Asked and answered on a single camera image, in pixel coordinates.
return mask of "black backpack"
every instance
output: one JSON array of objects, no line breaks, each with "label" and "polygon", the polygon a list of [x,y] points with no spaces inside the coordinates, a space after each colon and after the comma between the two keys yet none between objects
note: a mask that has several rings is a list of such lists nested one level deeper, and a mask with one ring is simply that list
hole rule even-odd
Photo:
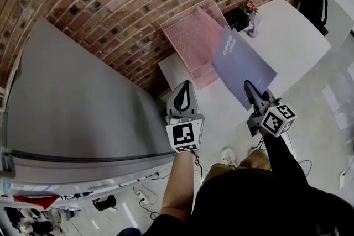
[{"label": "black backpack", "polygon": [[322,33],[326,35],[328,30],[325,28],[327,23],[328,0],[300,0],[299,11]]}]

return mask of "white shoe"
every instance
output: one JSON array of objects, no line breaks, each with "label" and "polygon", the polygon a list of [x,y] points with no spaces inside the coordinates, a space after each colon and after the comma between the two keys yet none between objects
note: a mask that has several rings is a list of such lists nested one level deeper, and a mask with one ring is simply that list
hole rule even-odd
[{"label": "white shoe", "polygon": [[225,148],[221,151],[221,162],[229,166],[233,165],[235,168],[237,167],[235,163],[235,155],[232,149]]}]

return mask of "power strip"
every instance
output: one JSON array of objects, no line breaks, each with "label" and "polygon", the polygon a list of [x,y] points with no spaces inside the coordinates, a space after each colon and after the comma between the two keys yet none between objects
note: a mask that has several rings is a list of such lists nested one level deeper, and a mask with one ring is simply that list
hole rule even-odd
[{"label": "power strip", "polygon": [[139,196],[139,198],[143,201],[144,204],[150,204],[150,201],[148,198],[146,198],[146,196],[141,192],[138,191],[137,195]]}]

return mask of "white countertop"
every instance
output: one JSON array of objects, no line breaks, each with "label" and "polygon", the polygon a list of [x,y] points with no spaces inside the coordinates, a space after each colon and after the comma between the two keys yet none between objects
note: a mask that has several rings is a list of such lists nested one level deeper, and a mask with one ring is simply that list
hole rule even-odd
[{"label": "white countertop", "polygon": [[[262,21],[258,38],[252,39],[245,29],[240,34],[255,51],[278,73],[269,89],[276,97],[303,77],[330,49],[323,35],[292,5],[285,0],[273,0],[259,7]],[[198,90],[189,71],[177,53],[159,63],[173,90],[185,80],[195,87],[199,112],[218,132],[230,130],[246,121],[253,112],[234,98],[218,79]]]}]

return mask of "red object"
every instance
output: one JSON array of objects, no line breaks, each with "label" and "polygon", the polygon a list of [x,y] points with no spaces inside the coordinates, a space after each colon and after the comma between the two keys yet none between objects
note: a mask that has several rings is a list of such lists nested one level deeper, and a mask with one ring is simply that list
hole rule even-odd
[{"label": "red object", "polygon": [[25,202],[30,204],[35,204],[37,206],[42,206],[44,209],[49,208],[51,204],[53,204],[58,196],[50,196],[50,197],[24,197],[24,196],[13,196],[19,202]]}]

